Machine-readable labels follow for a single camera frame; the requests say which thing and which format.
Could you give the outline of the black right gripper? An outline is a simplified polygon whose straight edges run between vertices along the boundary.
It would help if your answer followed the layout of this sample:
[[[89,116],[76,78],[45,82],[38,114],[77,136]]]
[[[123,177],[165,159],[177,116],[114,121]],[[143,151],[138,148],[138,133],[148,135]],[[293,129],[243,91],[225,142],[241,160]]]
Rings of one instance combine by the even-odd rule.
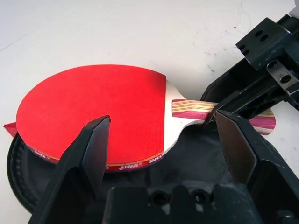
[[[247,120],[285,100],[299,106],[299,20],[265,18],[236,47],[247,63],[237,63],[212,82],[201,97],[215,110]]]

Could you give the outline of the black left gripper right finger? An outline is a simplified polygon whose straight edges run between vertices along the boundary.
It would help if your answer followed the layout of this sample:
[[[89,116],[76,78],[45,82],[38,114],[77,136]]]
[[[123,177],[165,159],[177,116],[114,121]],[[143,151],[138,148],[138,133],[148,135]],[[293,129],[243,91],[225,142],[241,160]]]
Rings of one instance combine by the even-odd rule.
[[[299,180],[275,147],[248,120],[226,111],[215,115],[229,172],[247,186],[266,224],[299,222]]]

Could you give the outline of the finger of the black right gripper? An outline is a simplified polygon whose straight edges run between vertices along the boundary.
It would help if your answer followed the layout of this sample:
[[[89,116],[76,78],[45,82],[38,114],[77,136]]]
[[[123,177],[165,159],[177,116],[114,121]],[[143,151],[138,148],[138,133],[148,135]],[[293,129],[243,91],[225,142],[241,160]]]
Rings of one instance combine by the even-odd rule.
[[[213,109],[211,110],[211,112],[209,112],[209,114],[207,115],[204,123],[203,123],[203,126],[207,126],[208,124],[210,124],[211,122],[214,122],[215,121],[215,113],[216,113],[216,110]]]

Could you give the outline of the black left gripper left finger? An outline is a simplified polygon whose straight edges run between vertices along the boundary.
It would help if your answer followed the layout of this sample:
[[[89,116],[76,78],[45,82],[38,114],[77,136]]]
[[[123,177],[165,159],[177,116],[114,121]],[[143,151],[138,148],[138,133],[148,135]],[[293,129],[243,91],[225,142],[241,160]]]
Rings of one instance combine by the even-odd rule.
[[[107,161],[110,116],[83,127],[63,153],[29,220],[31,224],[80,224],[98,197]]]

